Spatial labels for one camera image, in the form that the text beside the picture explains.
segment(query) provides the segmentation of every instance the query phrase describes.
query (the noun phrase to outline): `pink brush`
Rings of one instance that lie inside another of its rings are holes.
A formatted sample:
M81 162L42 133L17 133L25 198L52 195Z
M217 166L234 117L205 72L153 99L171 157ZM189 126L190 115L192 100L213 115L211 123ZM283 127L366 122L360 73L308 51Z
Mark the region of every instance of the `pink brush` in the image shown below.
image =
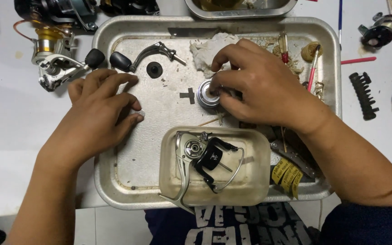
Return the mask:
M312 61L312 66L311 66L311 74L309 75L309 80L308 80L308 91L311 92L311 86L312 86L312 81L314 80L314 73L315 73L315 68L317 67L317 59L319 58L319 50L320 50L321 45L317 45L315 48L315 55L314 59Z

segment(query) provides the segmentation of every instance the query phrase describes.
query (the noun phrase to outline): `clear plastic container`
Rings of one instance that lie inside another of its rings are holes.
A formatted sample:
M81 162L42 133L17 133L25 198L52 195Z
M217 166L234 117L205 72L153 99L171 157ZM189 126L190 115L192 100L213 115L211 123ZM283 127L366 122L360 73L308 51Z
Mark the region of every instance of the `clear plastic container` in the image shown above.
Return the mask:
M159 186L161 194L174 198L181 188L181 175L176 163L175 142L177 131L213 134L236 147L244 149L244 162L234 180L220 193L215 194L203 181L193 166L190 167L190 184L184 203L188 205L252 206L267 197L270 183L270 145L267 138L258 131L178 126L167 131L161 142ZM224 153L221 163L235 172L241 159L241 150ZM205 171L215 179L215 184L225 184L233 173L218 165L213 171Z

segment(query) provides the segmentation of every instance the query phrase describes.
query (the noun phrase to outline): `left hand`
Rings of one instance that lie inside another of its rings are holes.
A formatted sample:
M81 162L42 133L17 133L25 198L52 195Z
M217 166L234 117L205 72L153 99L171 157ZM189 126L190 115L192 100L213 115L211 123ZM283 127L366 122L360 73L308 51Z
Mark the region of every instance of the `left hand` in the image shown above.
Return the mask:
M37 158L59 168L78 170L91 157L119 144L143 120L140 114L118 122L122 109L142 109L137 98L116 94L119 85L137 82L137 76L98 69L68 86L72 108L61 120Z

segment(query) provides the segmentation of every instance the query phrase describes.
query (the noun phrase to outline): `black rubber washer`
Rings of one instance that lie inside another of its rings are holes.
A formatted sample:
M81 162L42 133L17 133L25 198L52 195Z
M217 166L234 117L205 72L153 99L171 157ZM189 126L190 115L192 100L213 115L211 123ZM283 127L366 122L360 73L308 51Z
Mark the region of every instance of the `black rubber washer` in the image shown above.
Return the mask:
M163 67L158 62L151 62L146 66L146 72L153 78L159 78L163 74Z

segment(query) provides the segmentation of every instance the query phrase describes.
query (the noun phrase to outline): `metal tray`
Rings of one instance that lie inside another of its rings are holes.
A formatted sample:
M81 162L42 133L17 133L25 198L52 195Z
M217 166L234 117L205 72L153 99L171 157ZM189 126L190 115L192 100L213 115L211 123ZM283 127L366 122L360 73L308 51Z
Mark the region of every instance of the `metal tray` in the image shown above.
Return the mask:
M303 46L318 40L324 46L324 54L318 62L316 79L325 84L324 102L341 117L340 49L335 32L322 20L310 17L235 21L196 21L191 17L162 16L114 17L101 25L93 38L92 47L101 50L106 57L119 51L134 60L145 47L162 41L187 60L187 65L170 61L163 54L151 55L136 70L138 84L121 86L120 90L137 96L146 114L145 120L136 126L125 142L95 158L95 185L106 203L125 210L174 207L157 195L160 191L161 140L172 127L199 125L216 118L214 111L207 111L198 103L191 105L188 98L179 98L180 92L187 92L187 88L195 91L204 81L203 73L197 71L193 64L189 42L211 38L216 29L258 42L286 31L293 42L289 45L291 53L297 59L300 59ZM151 79L146 73L146 65L152 61L163 67L163 75L158 79ZM307 81L310 65L301 61L300 66L305 68L301 81ZM223 121L224 126L238 127L232 117ZM219 126L219 123L207 126ZM272 153L270 164L275 165L279 158ZM318 200L330 194L330 186L323 178L301 183L299 187L299 200ZM285 195L279 186L271 185L264 201L293 199Z
M199 7L199 0L186 0L186 3L189 10L199 18L215 20L280 16L292 10L297 0L246 0L240 8L228 11L205 11Z

